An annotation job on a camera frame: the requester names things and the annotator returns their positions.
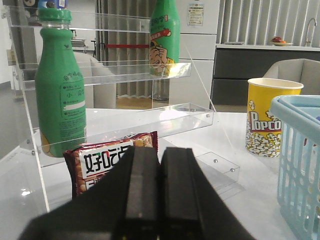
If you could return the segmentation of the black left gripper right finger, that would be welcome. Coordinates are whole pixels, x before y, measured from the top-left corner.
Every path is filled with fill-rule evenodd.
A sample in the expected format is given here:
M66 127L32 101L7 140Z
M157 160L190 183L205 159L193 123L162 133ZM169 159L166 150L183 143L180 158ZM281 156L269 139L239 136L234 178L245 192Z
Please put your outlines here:
M192 149L164 151L160 186L160 239L254 239L211 186Z

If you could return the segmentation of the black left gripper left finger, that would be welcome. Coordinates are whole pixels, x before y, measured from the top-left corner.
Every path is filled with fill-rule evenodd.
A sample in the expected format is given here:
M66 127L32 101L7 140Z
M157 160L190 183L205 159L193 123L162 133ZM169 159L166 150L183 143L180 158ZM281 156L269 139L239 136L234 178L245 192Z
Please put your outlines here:
M157 240L158 154L131 146L89 190L29 222L20 240Z

